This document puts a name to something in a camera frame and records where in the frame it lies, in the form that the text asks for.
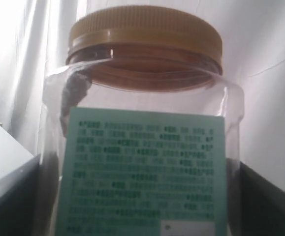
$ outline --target white curtain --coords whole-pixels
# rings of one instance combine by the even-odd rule
[[[3,127],[38,153],[44,76],[64,65],[70,27],[124,4],[173,7],[220,32],[225,76],[245,92],[241,159],[285,191],[285,0],[0,0]]]

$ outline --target light green label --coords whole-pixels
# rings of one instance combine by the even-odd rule
[[[73,108],[56,236],[225,236],[224,119]]]

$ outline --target clear plastic jar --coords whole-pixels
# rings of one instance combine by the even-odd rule
[[[34,235],[55,235],[69,115],[77,106],[224,117],[228,235],[239,236],[244,96],[222,77],[218,33],[184,12],[126,6],[81,19],[69,46],[68,66],[45,81],[47,118]]]

